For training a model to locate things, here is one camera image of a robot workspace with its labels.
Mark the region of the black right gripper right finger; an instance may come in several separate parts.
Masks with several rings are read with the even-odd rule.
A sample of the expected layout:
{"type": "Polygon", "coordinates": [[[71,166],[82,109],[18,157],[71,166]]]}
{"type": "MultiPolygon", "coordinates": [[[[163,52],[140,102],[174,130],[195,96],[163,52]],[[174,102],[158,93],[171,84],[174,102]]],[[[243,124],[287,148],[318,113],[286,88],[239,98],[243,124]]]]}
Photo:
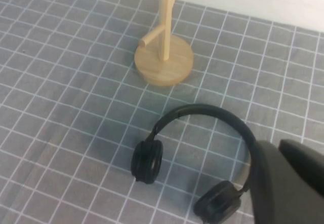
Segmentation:
{"type": "Polygon", "coordinates": [[[323,175],[323,155],[291,139],[280,141],[279,151],[299,175],[323,175]]]}

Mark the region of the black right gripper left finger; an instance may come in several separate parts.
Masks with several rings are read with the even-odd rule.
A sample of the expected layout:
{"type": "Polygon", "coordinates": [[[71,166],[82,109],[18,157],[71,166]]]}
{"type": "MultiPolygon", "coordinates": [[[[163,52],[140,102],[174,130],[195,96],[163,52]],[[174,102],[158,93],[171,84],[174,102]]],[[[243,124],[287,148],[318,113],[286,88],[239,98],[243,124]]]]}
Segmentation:
{"type": "Polygon", "coordinates": [[[267,141],[253,150],[250,193],[255,223],[323,223],[323,175],[299,175],[267,141]]]}

